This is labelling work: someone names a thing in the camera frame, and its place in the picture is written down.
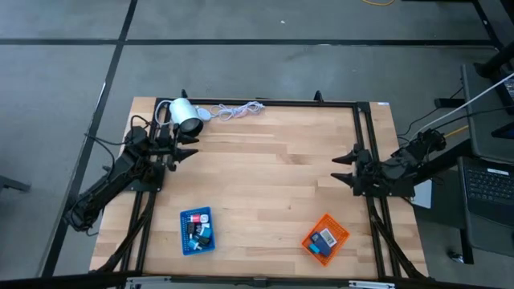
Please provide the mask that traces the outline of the orange plastic basket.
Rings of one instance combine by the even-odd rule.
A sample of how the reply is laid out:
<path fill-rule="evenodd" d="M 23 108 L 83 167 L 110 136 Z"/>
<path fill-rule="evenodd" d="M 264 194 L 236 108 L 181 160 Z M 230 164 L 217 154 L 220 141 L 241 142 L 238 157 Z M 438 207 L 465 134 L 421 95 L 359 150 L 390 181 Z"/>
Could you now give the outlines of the orange plastic basket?
<path fill-rule="evenodd" d="M 312 243 L 310 236 L 315 232 L 320 233 L 323 229 L 328 228 L 332 235 L 336 238 L 337 244 L 331 247 L 331 254 L 328 257 L 324 257 L 321 254 L 313 254 L 308 246 Z M 350 233 L 330 214 L 324 214 L 314 225 L 313 228 L 306 234 L 304 239 L 300 242 L 300 245 L 323 267 L 327 267 L 333 258 L 337 255 L 339 250 L 348 241 Z"/>

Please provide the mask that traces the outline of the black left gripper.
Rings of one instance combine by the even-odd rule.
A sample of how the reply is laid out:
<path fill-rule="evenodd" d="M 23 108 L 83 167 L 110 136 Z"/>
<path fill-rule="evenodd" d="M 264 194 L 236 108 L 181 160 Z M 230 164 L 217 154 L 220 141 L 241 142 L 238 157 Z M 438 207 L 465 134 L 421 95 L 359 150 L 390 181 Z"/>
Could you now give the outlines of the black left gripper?
<path fill-rule="evenodd" d="M 198 153 L 197 149 L 180 149 L 177 147 L 178 143 L 189 145 L 198 142 L 199 139 L 193 136 L 184 134 L 178 135 L 177 129 L 170 127 L 161 127 L 157 136 L 157 143 L 159 148 L 164 151 L 164 156 L 167 156 L 166 166 L 171 172 L 176 171 L 177 161 L 184 161 L 186 158 Z"/>

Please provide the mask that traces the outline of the blue digital clock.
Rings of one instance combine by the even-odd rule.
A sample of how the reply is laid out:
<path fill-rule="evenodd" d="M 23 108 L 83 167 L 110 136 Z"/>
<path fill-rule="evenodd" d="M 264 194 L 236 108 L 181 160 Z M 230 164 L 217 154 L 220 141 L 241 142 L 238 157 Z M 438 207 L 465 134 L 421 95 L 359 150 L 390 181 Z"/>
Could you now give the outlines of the blue digital clock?
<path fill-rule="evenodd" d="M 324 239 L 318 232 L 315 232 L 310 236 L 312 244 L 315 244 L 320 249 L 320 254 L 324 257 L 328 257 L 331 254 L 331 247 L 327 245 Z"/>

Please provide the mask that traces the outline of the dark laptop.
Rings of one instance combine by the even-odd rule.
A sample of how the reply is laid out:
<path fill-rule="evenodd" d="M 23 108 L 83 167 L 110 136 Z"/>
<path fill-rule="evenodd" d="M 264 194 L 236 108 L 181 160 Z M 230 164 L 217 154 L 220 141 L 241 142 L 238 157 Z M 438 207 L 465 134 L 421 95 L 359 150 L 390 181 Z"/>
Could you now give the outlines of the dark laptop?
<path fill-rule="evenodd" d="M 458 169 L 467 211 L 514 227 L 514 165 L 460 157 Z"/>

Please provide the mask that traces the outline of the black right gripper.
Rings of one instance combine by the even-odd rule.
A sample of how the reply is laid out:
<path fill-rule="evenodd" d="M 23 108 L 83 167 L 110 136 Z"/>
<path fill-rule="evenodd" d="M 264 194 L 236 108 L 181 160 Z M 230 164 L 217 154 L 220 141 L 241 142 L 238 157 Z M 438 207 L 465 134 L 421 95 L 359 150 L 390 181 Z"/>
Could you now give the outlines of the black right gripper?
<path fill-rule="evenodd" d="M 355 173 L 331 173 L 331 176 L 353 188 L 354 196 L 374 197 L 377 194 L 373 179 L 375 167 L 369 150 L 355 144 L 353 150 L 342 157 L 335 157 L 332 162 L 343 165 L 355 164 Z"/>

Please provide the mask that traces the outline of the blue plastic basket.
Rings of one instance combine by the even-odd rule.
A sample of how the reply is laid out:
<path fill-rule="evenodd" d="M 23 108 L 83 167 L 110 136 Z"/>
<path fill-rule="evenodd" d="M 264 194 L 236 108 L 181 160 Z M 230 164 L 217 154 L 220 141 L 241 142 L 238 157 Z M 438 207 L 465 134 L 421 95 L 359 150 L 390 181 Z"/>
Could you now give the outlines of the blue plastic basket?
<path fill-rule="evenodd" d="M 209 206 L 182 211 L 179 221 L 182 253 L 185 256 L 216 248 L 214 219 Z"/>

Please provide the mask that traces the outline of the grey side desk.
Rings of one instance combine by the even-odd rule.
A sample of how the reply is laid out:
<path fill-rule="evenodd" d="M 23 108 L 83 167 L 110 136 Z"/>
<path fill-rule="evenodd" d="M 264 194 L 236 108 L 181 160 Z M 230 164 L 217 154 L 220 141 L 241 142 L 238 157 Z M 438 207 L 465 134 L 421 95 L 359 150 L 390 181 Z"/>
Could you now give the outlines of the grey side desk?
<path fill-rule="evenodd" d="M 470 158 L 514 165 L 514 115 L 493 88 L 466 106 Z M 464 201 L 467 238 L 472 247 L 514 257 L 514 227 L 470 214 Z"/>

